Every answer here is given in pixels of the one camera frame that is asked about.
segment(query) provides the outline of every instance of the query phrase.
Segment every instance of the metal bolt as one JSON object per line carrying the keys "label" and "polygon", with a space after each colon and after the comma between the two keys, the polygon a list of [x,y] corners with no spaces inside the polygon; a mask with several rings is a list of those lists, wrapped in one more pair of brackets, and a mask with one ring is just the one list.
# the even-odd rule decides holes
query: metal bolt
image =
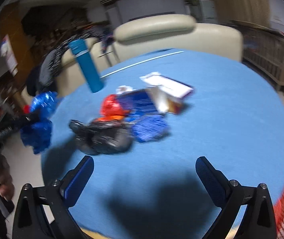
{"label": "metal bolt", "polygon": [[267,185],[265,183],[261,183],[260,186],[262,187],[263,190],[267,189]]}
{"label": "metal bolt", "polygon": [[52,182],[52,185],[54,187],[58,186],[60,184],[60,180],[55,180],[54,182]]}
{"label": "metal bolt", "polygon": [[31,188],[31,184],[30,183],[27,183],[27,184],[25,184],[24,186],[23,186],[23,189],[26,191],[26,190],[28,190],[28,189],[30,189]]}
{"label": "metal bolt", "polygon": [[237,180],[230,180],[229,181],[230,184],[233,186],[233,187],[236,187],[238,185],[238,181]]}

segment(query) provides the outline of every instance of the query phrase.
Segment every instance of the curtain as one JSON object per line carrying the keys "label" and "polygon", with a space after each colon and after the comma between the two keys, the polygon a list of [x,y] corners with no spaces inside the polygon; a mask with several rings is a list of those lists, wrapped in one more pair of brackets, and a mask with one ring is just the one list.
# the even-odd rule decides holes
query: curtain
{"label": "curtain", "polygon": [[219,22],[247,22],[269,27],[269,0],[214,0]]}

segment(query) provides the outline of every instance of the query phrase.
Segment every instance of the blue bottle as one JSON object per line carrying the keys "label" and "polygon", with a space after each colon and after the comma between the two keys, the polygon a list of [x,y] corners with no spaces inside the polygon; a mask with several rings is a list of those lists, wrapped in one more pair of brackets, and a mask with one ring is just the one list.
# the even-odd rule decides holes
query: blue bottle
{"label": "blue bottle", "polygon": [[83,39],[76,39],[69,43],[69,48],[74,54],[75,59],[80,65],[83,75],[90,87],[90,90],[95,93],[103,88],[103,82],[95,68],[90,52]]}

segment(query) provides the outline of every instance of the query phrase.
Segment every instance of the blue tablecloth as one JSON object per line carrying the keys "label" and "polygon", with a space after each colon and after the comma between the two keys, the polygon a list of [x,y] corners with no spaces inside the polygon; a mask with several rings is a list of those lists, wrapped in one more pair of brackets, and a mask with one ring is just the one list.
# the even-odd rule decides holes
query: blue tablecloth
{"label": "blue tablecloth", "polygon": [[[148,53],[102,75],[175,51]],[[283,104],[262,77],[241,63],[194,51],[112,74],[97,93],[90,93],[85,84],[65,97],[51,118],[52,145],[42,154],[44,182],[62,178],[84,156],[76,149],[69,121],[99,117],[107,95],[120,85],[143,88],[139,76],[153,71],[196,91],[186,99],[183,113],[166,115],[169,136],[136,142],[126,153],[93,157],[93,175],[69,209],[78,224],[115,239],[202,238],[220,209],[195,172],[199,156],[242,185],[265,182],[275,203],[284,187]],[[243,214],[242,207],[234,225]]]}

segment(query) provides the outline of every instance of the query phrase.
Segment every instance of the tiled floor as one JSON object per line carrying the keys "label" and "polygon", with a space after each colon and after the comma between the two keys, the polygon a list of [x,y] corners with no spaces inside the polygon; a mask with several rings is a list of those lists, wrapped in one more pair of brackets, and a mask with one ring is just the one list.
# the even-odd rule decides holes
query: tiled floor
{"label": "tiled floor", "polygon": [[[284,104],[283,94],[279,93],[279,97]],[[20,190],[25,183],[30,183],[33,187],[43,186],[40,155],[34,155],[31,148],[25,148],[19,138],[19,134],[14,135],[7,141],[3,154],[11,166],[11,175],[16,188],[13,202],[16,205]],[[53,217],[48,208],[46,208],[46,212],[49,221],[52,221]],[[13,215],[10,215],[7,219],[9,237],[11,237],[13,217]]]}

